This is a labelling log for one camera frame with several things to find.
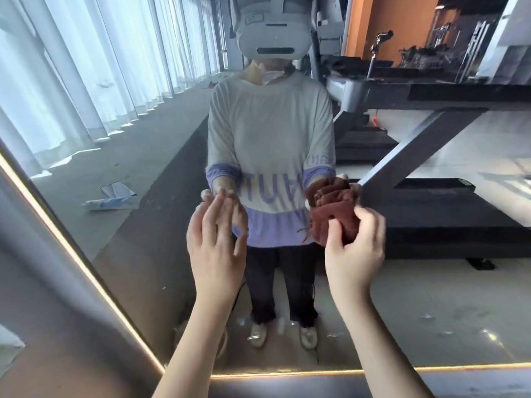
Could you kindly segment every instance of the white and purple shirt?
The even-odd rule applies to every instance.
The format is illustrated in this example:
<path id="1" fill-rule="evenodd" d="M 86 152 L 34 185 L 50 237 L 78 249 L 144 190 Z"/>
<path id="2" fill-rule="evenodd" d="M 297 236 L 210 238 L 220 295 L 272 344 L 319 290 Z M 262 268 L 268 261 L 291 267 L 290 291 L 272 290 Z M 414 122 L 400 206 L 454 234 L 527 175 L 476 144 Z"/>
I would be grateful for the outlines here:
<path id="1" fill-rule="evenodd" d="M 219 176 L 236 182 L 248 245 L 300 245 L 309 224 L 304 188 L 315 176 L 335 175 L 326 88 L 300 72 L 262 86 L 235 75 L 216 86 L 208 129 L 207 179 L 210 187 Z"/>

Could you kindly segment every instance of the shoe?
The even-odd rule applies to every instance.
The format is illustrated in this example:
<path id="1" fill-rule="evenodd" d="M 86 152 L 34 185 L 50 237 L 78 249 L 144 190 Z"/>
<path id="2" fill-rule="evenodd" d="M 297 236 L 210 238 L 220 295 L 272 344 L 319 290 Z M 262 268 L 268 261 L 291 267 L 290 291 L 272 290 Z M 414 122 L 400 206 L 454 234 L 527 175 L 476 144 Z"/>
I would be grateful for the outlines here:
<path id="1" fill-rule="evenodd" d="M 249 336 L 249 341 L 253 348 L 259 349 L 264 346 L 267 338 L 267 325 L 266 324 L 256 324 L 252 323 L 251 325 L 251 334 Z"/>
<path id="2" fill-rule="evenodd" d="M 317 328 L 315 327 L 301 327 L 301 343 L 306 349 L 315 349 L 317 347 Z"/>

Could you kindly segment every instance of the pants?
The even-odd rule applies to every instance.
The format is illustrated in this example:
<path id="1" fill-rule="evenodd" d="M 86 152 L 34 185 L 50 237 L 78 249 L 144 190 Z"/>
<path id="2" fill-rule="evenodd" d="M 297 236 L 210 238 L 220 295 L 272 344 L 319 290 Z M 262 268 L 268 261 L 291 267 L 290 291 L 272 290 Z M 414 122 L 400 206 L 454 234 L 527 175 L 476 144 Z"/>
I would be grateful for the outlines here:
<path id="1" fill-rule="evenodd" d="M 275 319 L 273 280 L 275 268 L 284 274 L 292 321 L 302 327 L 313 327 L 317 312 L 313 307 L 316 246 L 275 248 L 248 247 L 245 281 L 251 294 L 252 320 L 257 324 Z"/>

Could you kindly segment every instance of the brown cloth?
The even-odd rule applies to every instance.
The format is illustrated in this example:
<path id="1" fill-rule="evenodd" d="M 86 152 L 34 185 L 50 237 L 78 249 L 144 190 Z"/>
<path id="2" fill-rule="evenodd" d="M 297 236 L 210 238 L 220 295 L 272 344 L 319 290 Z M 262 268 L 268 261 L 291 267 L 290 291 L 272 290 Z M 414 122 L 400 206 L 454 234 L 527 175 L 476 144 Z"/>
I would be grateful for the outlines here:
<path id="1" fill-rule="evenodd" d="M 309 203 L 309 230 L 321 246 L 327 244 L 328 221 L 338 219 L 343 228 L 343 245 L 354 241 L 360 228 L 360 220 L 354 214 L 357 193 L 350 189 L 347 180 L 328 177 L 312 183 L 305 191 Z"/>

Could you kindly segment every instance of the led light strip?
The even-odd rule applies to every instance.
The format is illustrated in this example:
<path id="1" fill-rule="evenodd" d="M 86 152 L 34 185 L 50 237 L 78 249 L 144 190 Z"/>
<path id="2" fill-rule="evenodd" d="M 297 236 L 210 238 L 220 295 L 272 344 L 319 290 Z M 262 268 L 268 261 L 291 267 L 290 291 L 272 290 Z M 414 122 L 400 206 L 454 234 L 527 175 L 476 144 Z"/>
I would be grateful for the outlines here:
<path id="1" fill-rule="evenodd" d="M 499 365 L 464 365 L 464 366 L 433 366 L 415 367 L 419 373 L 430 371 L 462 371 L 462 370 L 507 370 L 507 369 L 531 369 L 531 362 L 503 363 Z M 277 371 L 271 373 L 242 373 L 242 374 L 214 374 L 212 379 L 230 378 L 259 378 L 259 377 L 282 377 L 282 376 L 349 376 L 364 374 L 363 370 L 317 370 L 317 371 Z"/>
<path id="2" fill-rule="evenodd" d="M 26 185 L 22 182 L 22 180 L 19 178 L 17 173 L 13 170 L 9 162 L 5 159 L 4 155 L 0 153 L 0 168 L 3 170 L 3 172 L 7 175 L 9 180 L 11 180 L 11 183 L 17 190 L 22 194 L 23 198 L 30 204 L 30 206 L 33 208 L 33 211 L 36 213 L 36 215 L 39 217 L 39 219 L 43 222 L 43 224 L 48 228 L 51 234 L 55 236 L 57 241 L 63 248 L 66 250 L 66 253 L 70 256 L 70 258 L 76 263 L 76 265 L 79 267 L 81 272 L 88 278 L 90 283 L 96 288 L 96 290 L 99 292 L 99 294 L 103 297 L 103 300 L 107 302 L 107 304 L 110 306 L 110 308 L 114 311 L 116 316 L 120 319 L 120 321 L 123 323 L 125 328 L 129 331 L 129 333 L 133 336 L 135 341 L 138 342 L 138 344 L 142 347 L 146 355 L 149 357 L 149 359 L 153 362 L 157 370 L 162 374 L 164 373 L 164 366 L 163 364 L 157 359 L 153 351 L 149 348 L 149 346 L 143 341 L 142 337 L 138 332 L 134 329 L 131 322 L 125 317 L 123 312 L 120 310 L 120 308 L 116 305 L 116 303 L 112 300 L 112 298 L 109 296 L 109 294 L 105 291 L 105 289 L 101 286 L 101 284 L 98 282 L 96 277 L 92 274 L 92 272 L 89 270 L 89 268 L 85 265 L 81 257 L 76 253 L 76 251 L 72 248 L 70 243 L 66 240 L 66 238 L 63 236 L 61 231 L 57 228 L 55 223 L 50 219 L 48 214 L 44 211 L 43 207 L 39 204 L 39 202 L 35 199 L 33 194 L 30 192 L 30 190 L 26 187 Z"/>

